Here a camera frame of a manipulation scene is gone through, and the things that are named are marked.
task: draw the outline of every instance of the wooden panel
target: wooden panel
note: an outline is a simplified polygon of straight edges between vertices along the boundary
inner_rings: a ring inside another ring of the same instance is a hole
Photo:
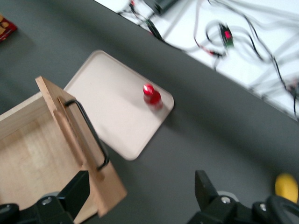
[[[24,209],[60,191],[79,171],[49,112],[0,140],[0,204]]]
[[[103,160],[103,154],[99,146],[79,109],[75,105],[70,106],[68,109],[63,106],[65,101],[74,97],[43,77],[38,77],[36,82],[53,118],[61,126],[61,130],[64,132],[69,144],[73,146],[79,144],[79,147],[76,146],[72,149],[74,157],[77,162],[83,163],[82,169],[89,171],[91,196],[98,207],[98,214],[101,216],[106,214],[127,194],[112,163],[109,163],[101,171],[97,171],[96,167]]]
[[[41,92],[0,115],[0,139],[48,111]]]

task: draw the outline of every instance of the tray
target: tray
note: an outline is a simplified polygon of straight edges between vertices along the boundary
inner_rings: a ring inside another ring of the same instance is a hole
[[[161,110],[145,104],[145,83],[160,92]],[[81,102],[98,136],[126,160],[138,157],[174,106],[170,93],[101,50],[88,57],[65,90]]]

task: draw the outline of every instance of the gray tabletop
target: gray tabletop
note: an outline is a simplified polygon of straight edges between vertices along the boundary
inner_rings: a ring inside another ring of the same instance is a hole
[[[88,223],[186,223],[199,210],[194,172],[251,206],[274,178],[299,178],[298,124],[183,52],[93,0],[0,0],[18,26],[0,44],[0,113],[38,92],[44,76],[64,88],[102,49],[170,92],[175,107],[135,161],[109,149],[128,196]]]

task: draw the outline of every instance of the black cable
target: black cable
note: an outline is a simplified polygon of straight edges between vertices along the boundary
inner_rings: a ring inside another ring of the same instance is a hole
[[[196,35],[197,35],[197,30],[198,30],[198,21],[199,20],[199,1],[197,1],[197,5],[196,5],[196,11],[195,11],[195,24],[194,24],[194,30],[193,30],[193,39],[196,43],[196,45],[200,48],[203,49],[205,52],[207,52],[210,55],[214,55],[216,57],[224,57],[226,55],[225,52],[223,53],[219,53],[217,51],[214,50],[209,50],[207,49],[205,46],[200,45],[196,39]]]
[[[117,14],[120,15],[122,12],[126,11],[129,8],[130,2],[131,1],[129,0],[128,3],[126,4],[126,6],[121,11],[119,11]]]
[[[154,23],[150,20],[147,19],[145,21],[146,25],[148,26],[149,30],[152,32],[152,34],[160,41],[164,41],[164,39],[162,38],[162,36],[160,35],[159,31],[157,30],[156,26],[154,25]]]
[[[214,65],[213,65],[213,69],[215,71],[217,71],[217,66],[218,66],[219,62],[220,62],[220,57],[216,57],[216,59],[214,61]]]
[[[282,85],[284,86],[284,89],[287,90],[286,85],[285,85],[285,82],[283,81],[283,79],[282,79],[282,77],[281,77],[280,70],[279,70],[279,66],[278,66],[278,63],[277,63],[277,61],[276,61],[275,56],[271,53],[271,51],[270,51],[269,48],[266,46],[266,44],[259,38],[259,36],[258,36],[258,34],[257,34],[257,31],[256,31],[256,29],[254,28],[254,26],[253,26],[252,22],[250,21],[250,19],[249,19],[243,12],[240,12],[239,10],[236,10],[235,8],[229,6],[229,5],[225,4],[225,3],[219,2],[218,0],[213,0],[213,1],[217,2],[218,4],[222,5],[223,7],[227,8],[227,9],[229,9],[230,11],[232,11],[232,12],[234,12],[234,13],[236,13],[236,14],[242,16],[242,17],[246,20],[246,22],[247,22],[248,25],[249,25],[250,30],[251,30],[251,31],[253,32],[253,34],[255,35],[256,39],[260,42],[260,44],[264,47],[264,49],[267,51],[267,53],[269,54],[270,58],[272,59],[272,62],[273,62],[273,65],[274,65],[274,67],[275,67],[275,69],[276,69],[276,71],[277,71],[278,77],[279,77],[279,79],[280,79]]]
[[[291,74],[288,74],[287,76],[290,76],[292,77],[292,79],[294,78],[294,76],[297,75],[298,76],[298,72],[294,72],[294,73],[291,73]],[[288,92],[294,96],[294,93],[290,91],[291,89],[291,86],[292,86],[292,80],[289,78],[287,79],[286,76],[285,76],[285,82],[287,83],[287,89],[288,89]],[[281,85],[281,82],[280,81],[277,81],[277,80],[269,80],[269,81],[266,81],[266,82],[263,82],[262,84],[259,84],[259,85],[262,85],[262,86],[266,86],[267,89],[270,89],[270,91],[268,92],[272,92],[274,91],[275,89],[278,89],[278,85]]]
[[[131,13],[131,12],[130,12],[130,11],[127,11],[127,10],[122,10],[122,11],[118,12],[117,14],[118,14],[118,15],[122,15],[122,14],[124,14],[124,13]]]
[[[150,14],[149,16],[148,16],[148,19],[150,20],[154,15],[156,15],[156,13],[155,12],[153,12],[152,14]],[[140,22],[139,24],[137,24],[138,26],[141,26],[142,24],[144,24],[146,21],[142,21],[142,22]]]
[[[295,53],[290,53],[288,55],[285,55],[283,59],[280,59],[278,61],[278,64],[280,65],[285,65],[288,64],[292,61],[298,60],[299,59],[299,53],[295,52]],[[255,81],[253,81],[250,85],[250,89],[253,90],[254,88],[256,88],[257,86],[259,86],[261,84],[261,81],[263,79],[265,79],[270,73],[271,73],[271,69],[275,69],[273,68],[269,68],[266,72],[264,72],[262,75],[260,75],[259,78],[257,78]]]
[[[297,117],[297,113],[296,113],[296,97],[293,98],[294,104],[293,104],[293,109],[294,109],[294,116],[297,119],[297,121],[299,121],[299,118]]]
[[[136,17],[131,11],[124,11],[124,12],[118,12],[118,15],[122,16],[123,14],[129,14],[132,16],[132,18],[136,18],[137,20],[139,20],[141,23],[144,23],[144,21],[138,17]]]
[[[221,24],[222,24],[222,22],[220,22],[220,21],[211,21],[211,22],[206,26],[206,38],[209,40],[209,42],[210,42],[211,44],[213,44],[213,45],[215,45],[215,46],[223,46],[223,41],[218,41],[218,42],[217,42],[217,41],[213,40],[213,39],[209,36],[209,32],[210,32],[210,30],[213,28],[213,26],[217,26],[217,27],[219,27]],[[230,27],[230,30],[231,30],[232,32],[234,32],[234,34],[233,34],[234,40],[237,40],[237,41],[244,42],[244,43],[248,44],[248,45],[253,49],[253,51],[255,52],[255,54],[257,55],[257,57],[258,57],[261,61],[263,61],[263,62],[268,62],[268,61],[269,61],[269,59],[265,59],[265,58],[263,58],[262,55],[258,52],[258,50],[257,50],[257,48],[256,48],[256,45],[255,45],[255,43],[254,43],[254,41],[253,41],[253,38],[252,38],[251,35],[247,32],[247,30],[245,30],[245,29],[243,29],[243,28],[241,28],[241,27]],[[236,35],[235,35],[235,31],[240,31],[240,32],[244,33],[244,34],[250,39],[251,44],[250,44],[250,42],[248,42],[245,38],[242,39],[242,38],[236,36]]]

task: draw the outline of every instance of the drawer handle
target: drawer handle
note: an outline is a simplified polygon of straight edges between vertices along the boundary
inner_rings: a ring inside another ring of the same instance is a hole
[[[109,161],[110,161],[110,158],[109,158],[109,155],[108,155],[108,152],[105,150],[105,148],[103,147],[103,144],[102,144],[102,141],[99,139],[96,131],[94,130],[94,127],[92,125],[92,123],[90,122],[90,119],[88,118],[83,106],[76,100],[76,99],[71,99],[71,100],[68,100],[67,102],[64,103],[65,106],[70,106],[72,104],[76,104],[77,107],[79,108],[88,128],[90,129],[91,133],[93,134],[93,137],[94,139],[96,140],[98,146],[100,147],[103,155],[104,155],[104,162],[102,165],[98,166],[97,167],[97,170],[101,170],[103,167],[105,167]]]

